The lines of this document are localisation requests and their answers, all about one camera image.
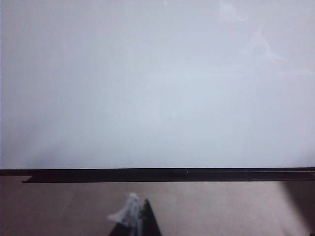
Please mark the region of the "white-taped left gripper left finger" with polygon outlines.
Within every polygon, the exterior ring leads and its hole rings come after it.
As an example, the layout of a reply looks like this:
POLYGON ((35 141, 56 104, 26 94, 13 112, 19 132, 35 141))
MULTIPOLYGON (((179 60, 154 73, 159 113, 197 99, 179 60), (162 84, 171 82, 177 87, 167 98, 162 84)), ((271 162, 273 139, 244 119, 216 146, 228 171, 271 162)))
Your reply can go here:
POLYGON ((107 216, 107 220, 130 228, 129 236, 142 235, 142 205, 139 197, 129 192, 122 208, 107 216))

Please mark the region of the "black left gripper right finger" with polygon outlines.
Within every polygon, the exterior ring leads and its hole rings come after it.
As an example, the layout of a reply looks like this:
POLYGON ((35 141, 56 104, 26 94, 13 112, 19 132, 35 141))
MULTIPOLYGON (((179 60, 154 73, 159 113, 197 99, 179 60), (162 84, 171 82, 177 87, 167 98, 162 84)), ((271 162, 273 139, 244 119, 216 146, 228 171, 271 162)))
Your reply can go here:
POLYGON ((154 215, 150 201, 144 200, 143 206, 138 218, 138 235, 139 236, 162 236, 158 226, 157 219, 154 215))

